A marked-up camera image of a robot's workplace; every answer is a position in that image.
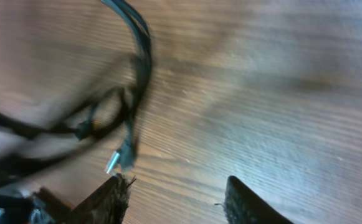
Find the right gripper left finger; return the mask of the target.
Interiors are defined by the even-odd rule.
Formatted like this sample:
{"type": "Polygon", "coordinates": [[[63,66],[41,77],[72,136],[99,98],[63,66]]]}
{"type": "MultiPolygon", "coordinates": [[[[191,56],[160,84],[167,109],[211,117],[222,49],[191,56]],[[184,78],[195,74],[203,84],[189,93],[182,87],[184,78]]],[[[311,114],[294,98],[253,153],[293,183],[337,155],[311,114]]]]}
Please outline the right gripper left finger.
{"type": "Polygon", "coordinates": [[[129,207],[131,179],[116,174],[75,207],[65,218],[65,224],[122,224],[129,207]]]}

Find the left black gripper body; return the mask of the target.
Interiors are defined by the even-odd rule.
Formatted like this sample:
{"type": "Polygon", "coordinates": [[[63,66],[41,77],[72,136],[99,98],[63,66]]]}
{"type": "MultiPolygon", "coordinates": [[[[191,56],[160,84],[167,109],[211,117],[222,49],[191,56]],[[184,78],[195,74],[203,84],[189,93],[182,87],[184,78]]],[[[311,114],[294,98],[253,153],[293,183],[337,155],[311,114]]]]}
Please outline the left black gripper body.
{"type": "MultiPolygon", "coordinates": [[[[53,159],[30,159],[15,154],[0,159],[0,188],[15,184],[25,178],[56,166],[68,155],[53,159]]],[[[32,199],[0,194],[0,223],[30,223],[37,208],[32,199]]]]}

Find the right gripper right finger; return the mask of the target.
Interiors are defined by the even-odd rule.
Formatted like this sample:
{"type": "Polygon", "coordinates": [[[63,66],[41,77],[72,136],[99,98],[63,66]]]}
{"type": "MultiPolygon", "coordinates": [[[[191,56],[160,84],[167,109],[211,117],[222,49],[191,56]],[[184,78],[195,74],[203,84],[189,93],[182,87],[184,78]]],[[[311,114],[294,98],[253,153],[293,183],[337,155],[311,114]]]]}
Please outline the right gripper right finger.
{"type": "Polygon", "coordinates": [[[216,205],[222,207],[228,223],[292,224],[234,175],[227,178],[224,195],[224,201],[216,205]]]}

